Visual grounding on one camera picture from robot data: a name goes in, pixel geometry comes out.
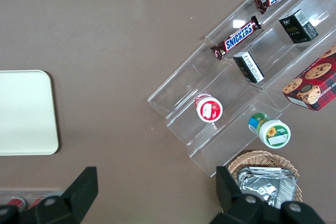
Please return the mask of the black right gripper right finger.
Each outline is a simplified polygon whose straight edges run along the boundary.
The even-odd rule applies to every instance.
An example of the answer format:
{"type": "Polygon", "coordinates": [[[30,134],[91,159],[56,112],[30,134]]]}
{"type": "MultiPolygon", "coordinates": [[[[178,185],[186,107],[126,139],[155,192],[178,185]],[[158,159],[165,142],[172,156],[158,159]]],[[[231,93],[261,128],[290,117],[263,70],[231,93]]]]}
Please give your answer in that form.
{"type": "Polygon", "coordinates": [[[216,168],[216,195],[223,212],[211,223],[281,223],[280,210],[243,194],[224,166],[216,168]]]}

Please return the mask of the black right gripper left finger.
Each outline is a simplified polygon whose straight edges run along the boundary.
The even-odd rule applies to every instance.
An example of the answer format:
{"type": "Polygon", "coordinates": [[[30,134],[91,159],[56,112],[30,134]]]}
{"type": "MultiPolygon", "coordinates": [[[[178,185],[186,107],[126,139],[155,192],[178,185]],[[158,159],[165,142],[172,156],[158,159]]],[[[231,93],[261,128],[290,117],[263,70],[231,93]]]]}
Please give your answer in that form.
{"type": "Polygon", "coordinates": [[[21,223],[81,223],[98,194],[96,167],[86,167],[61,194],[43,198],[20,215],[21,223]]]}

